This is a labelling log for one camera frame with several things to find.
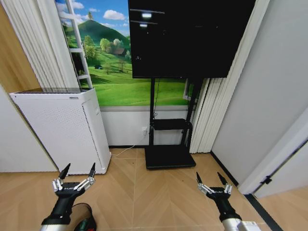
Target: landscape wall mural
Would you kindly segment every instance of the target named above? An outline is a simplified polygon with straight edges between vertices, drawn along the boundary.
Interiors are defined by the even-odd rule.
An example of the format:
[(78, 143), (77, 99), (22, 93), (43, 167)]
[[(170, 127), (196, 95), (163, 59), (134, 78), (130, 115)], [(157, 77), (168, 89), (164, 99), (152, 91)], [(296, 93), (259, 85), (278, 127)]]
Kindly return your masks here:
[[(56, 6), (68, 13), (65, 0), (56, 0)], [(128, 1), (73, 0), (73, 7), (100, 106), (150, 105), (150, 80), (132, 78)], [(69, 48), (77, 48), (71, 21), (61, 22)], [(78, 74), (83, 74), (80, 58), (73, 59)], [(184, 87), (183, 79), (160, 79), (157, 105), (187, 105)]]

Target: robotic arm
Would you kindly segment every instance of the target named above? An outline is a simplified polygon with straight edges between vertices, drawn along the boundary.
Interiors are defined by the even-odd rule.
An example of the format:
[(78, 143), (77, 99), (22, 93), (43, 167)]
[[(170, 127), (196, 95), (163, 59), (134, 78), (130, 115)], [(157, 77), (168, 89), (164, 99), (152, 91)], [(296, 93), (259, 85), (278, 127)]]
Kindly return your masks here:
[(82, 195), (89, 187), (95, 183), (95, 163), (93, 164), (90, 173), (82, 182), (64, 182), (70, 164), (59, 174), (57, 179), (52, 181), (52, 187), (58, 200), (51, 212), (42, 222), (41, 231), (49, 230), (65, 230), (65, 227), (70, 223), (70, 215), (75, 199)]
[(232, 185), (228, 184), (226, 179), (219, 174), (221, 183), (224, 187), (208, 187), (204, 185), (197, 172), (197, 187), (208, 198), (214, 200), (219, 212), (219, 219), (225, 227), (225, 231), (261, 231), (258, 225), (253, 221), (242, 221), (240, 215), (230, 205), (228, 199), (231, 196)]

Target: white wall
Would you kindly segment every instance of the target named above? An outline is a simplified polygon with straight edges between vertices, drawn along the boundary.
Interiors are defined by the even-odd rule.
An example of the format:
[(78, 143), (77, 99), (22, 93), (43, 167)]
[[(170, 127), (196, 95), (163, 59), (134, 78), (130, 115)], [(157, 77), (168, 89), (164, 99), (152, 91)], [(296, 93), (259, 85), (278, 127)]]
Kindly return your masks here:
[[(157, 119), (186, 118), (187, 111), (159, 111)], [(150, 125), (149, 111), (102, 111), (109, 145), (134, 145), (143, 138), (142, 127)], [(179, 144), (181, 130), (154, 131), (154, 144)], [(138, 145), (148, 145), (149, 134)]]
[(0, 172), (57, 171), (0, 85)]
[(308, 1), (272, 0), (212, 151), (242, 183), (308, 106)]

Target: white door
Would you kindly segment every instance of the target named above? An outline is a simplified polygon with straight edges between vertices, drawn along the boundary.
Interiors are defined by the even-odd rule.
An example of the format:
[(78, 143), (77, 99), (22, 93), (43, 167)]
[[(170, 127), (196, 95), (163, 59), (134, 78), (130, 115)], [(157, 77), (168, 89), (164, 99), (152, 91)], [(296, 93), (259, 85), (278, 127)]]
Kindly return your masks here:
[(302, 146), (255, 196), (260, 198), (308, 185), (308, 142)]
[(0, 172), (57, 171), (0, 85)]

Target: white vertical blind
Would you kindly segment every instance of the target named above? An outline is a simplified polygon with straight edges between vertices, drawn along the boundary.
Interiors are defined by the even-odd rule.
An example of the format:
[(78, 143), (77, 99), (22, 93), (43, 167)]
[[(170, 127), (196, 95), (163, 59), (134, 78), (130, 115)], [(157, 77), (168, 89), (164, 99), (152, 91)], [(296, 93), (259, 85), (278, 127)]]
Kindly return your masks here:
[(205, 80), (193, 121), (190, 153), (211, 151), (270, 0), (256, 0), (227, 78)]
[(44, 88), (78, 88), (53, 0), (1, 0), (33, 71)]

